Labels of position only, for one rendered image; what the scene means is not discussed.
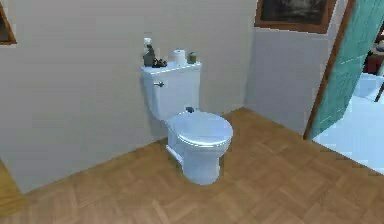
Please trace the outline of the white toilet paper roll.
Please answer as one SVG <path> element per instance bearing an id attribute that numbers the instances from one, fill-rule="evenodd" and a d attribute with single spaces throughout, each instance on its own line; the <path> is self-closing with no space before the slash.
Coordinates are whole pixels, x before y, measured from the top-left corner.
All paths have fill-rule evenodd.
<path id="1" fill-rule="evenodd" d="M 173 50 L 172 59 L 175 66 L 184 66 L 187 63 L 186 51 L 183 49 Z"/>

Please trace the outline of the grey spray bottle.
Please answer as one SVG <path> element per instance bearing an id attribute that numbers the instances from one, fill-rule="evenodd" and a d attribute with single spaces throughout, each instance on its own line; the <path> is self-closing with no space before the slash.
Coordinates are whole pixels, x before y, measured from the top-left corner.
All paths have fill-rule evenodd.
<path id="1" fill-rule="evenodd" d="M 152 39 L 149 37 L 144 38 L 144 45 L 146 47 L 146 51 L 143 55 L 144 66 L 152 67 L 155 60 L 155 52 L 152 46 Z"/>

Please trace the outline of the dark brown-framed picture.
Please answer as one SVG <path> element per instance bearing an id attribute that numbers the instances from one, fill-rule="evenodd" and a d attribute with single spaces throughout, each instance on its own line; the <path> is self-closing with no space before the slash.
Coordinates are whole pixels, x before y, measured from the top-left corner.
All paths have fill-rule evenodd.
<path id="1" fill-rule="evenodd" d="M 258 0 L 254 26 L 325 34 L 337 0 Z"/>

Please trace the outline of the teal room door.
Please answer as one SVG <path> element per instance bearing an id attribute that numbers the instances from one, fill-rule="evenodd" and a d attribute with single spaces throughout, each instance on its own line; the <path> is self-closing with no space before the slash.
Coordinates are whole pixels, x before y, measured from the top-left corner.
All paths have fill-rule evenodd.
<path id="1" fill-rule="evenodd" d="M 313 139 L 343 117 L 383 23 L 384 0 L 348 0 L 304 132 L 305 139 Z"/>

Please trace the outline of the brown-framed wall picture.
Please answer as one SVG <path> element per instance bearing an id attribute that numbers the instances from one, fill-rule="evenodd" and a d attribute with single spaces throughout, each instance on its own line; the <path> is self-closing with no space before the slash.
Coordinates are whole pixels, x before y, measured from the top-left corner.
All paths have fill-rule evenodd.
<path id="1" fill-rule="evenodd" d="M 13 45 L 16 43 L 15 35 L 0 3 L 0 45 Z"/>

